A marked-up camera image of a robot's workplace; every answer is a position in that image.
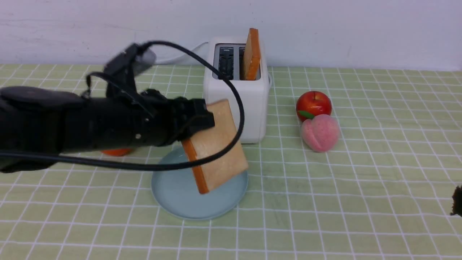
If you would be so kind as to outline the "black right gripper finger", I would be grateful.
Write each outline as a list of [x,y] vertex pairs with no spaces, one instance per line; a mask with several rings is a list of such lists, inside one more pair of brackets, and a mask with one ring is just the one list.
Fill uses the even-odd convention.
[[454,192],[452,194],[452,211],[450,212],[450,216],[462,216],[462,188],[461,186],[456,186]]

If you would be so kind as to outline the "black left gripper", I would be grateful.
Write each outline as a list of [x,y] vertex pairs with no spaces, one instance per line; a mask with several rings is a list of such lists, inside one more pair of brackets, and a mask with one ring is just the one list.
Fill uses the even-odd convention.
[[138,95],[136,104],[142,112],[135,138],[148,146],[168,146],[215,126],[214,115],[204,99],[169,99],[160,91],[147,89]]

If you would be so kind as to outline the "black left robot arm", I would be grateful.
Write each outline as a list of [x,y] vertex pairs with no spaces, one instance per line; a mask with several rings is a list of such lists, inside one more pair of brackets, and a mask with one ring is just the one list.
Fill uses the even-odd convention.
[[215,126],[203,99],[140,95],[83,97],[37,87],[1,89],[1,150],[59,155],[100,150],[164,147]]

